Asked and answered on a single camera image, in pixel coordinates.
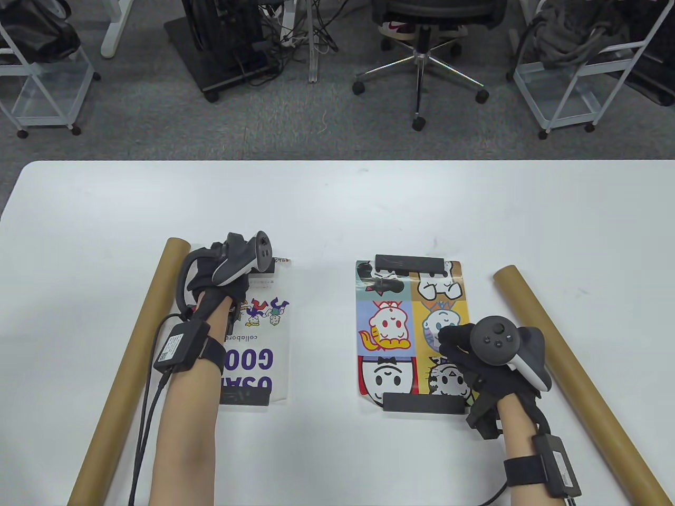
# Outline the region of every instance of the office chair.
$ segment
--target office chair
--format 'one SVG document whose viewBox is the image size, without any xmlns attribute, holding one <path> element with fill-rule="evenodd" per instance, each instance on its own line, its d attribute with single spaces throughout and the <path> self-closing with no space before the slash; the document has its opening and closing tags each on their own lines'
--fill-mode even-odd
<svg viewBox="0 0 675 506">
<path fill-rule="evenodd" d="M 417 66 L 417 85 L 415 113 L 412 120 L 412 128 L 421 131 L 426 120 L 420 116 L 420 103 L 422 99 L 422 81 L 427 64 L 435 65 L 455 76 L 460 76 L 465 81 L 477 87 L 476 102 L 484 104 L 490 94 L 482 83 L 460 72 L 452 65 L 447 64 L 434 56 L 434 52 L 441 48 L 457 43 L 457 39 L 445 40 L 431 47 L 432 27 L 447 24 L 480 24 L 488 28 L 494 28 L 504 19 L 508 0 L 372 0 L 373 21 L 378 25 L 385 22 L 398 21 L 417 25 L 416 40 L 410 44 L 401 40 L 391 41 L 408 49 L 412 55 L 401 60 L 376 67 L 356 74 L 352 92 L 355 95 L 362 94 L 366 87 L 363 84 L 365 77 L 372 76 L 381 70 L 391 69 L 403 63 L 414 63 Z M 389 49 L 389 39 L 382 41 L 381 48 Z"/>
</svg>

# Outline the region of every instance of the sneaker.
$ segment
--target sneaker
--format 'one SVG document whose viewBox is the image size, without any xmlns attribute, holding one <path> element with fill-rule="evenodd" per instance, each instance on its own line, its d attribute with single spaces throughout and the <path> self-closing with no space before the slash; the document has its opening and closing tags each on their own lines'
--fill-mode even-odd
<svg viewBox="0 0 675 506">
<path fill-rule="evenodd" d="M 468 35 L 468 29 L 463 24 L 440 26 L 438 29 L 439 38 L 460 38 Z"/>
<path fill-rule="evenodd" d="M 395 38 L 396 40 L 413 40 L 415 38 L 415 25 L 413 23 L 389 21 L 378 26 L 377 29 L 385 37 Z"/>
</svg>

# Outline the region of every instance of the chair base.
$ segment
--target chair base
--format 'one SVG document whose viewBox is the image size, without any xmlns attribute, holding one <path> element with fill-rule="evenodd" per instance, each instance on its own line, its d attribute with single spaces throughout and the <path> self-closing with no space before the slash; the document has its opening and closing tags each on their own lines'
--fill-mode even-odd
<svg viewBox="0 0 675 506">
<path fill-rule="evenodd" d="M 391 63 L 387 63 L 386 65 L 381 65 L 374 69 L 370 69 L 365 72 L 356 74 L 354 77 L 354 84 L 352 85 L 352 92 L 355 95 L 360 95 L 365 91 L 366 88 L 362 82 L 365 78 L 378 74 L 383 70 L 389 70 L 391 68 L 398 67 L 399 65 L 402 65 L 404 63 L 415 64 L 417 67 L 417 81 L 415 86 L 415 107 L 412 120 L 412 128 L 418 132 L 421 131 L 426 124 L 426 120 L 420 116 L 420 107 L 422 102 L 422 84 L 424 80 L 425 69 L 429 64 L 434 67 L 444 69 L 453 76 L 459 76 L 465 82 L 472 85 L 474 88 L 478 88 L 478 93 L 476 94 L 476 102 L 478 102 L 479 104 L 484 104 L 485 102 L 487 102 L 487 99 L 489 98 L 490 94 L 485 89 L 485 86 L 482 83 L 476 81 L 472 77 L 467 76 L 466 74 L 456 69 L 452 65 L 434 56 L 435 51 L 438 51 L 439 49 L 447 47 L 449 45 L 455 45 L 458 42 L 458 39 L 454 38 L 450 40 L 445 40 L 442 43 L 430 47 L 429 44 L 430 38 L 431 38 L 430 27 L 422 26 L 420 28 L 419 38 L 415 46 L 402 40 L 390 39 L 393 43 L 396 43 L 404 47 L 405 49 L 409 50 L 412 53 L 412 55 L 397 61 L 393 61 Z"/>
</svg>

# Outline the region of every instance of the orange cartoon character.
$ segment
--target orange cartoon character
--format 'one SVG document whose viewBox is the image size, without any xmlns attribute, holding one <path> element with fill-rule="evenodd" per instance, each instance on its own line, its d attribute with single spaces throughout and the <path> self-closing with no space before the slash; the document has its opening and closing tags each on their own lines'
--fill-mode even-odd
<svg viewBox="0 0 675 506">
<path fill-rule="evenodd" d="M 370 352 L 410 348 L 408 315 L 401 302 L 373 302 L 378 311 L 370 319 L 371 331 L 360 331 L 363 345 Z"/>
</svg>

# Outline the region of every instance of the white card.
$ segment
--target white card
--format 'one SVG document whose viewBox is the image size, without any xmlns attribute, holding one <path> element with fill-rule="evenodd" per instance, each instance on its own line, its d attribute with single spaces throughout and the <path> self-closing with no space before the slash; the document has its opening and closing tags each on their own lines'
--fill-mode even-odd
<svg viewBox="0 0 675 506">
<path fill-rule="evenodd" d="M 246 302 L 225 338 L 226 387 L 271 387 L 270 402 L 288 396 L 291 266 L 276 258 L 273 274 L 250 274 Z"/>
</svg>

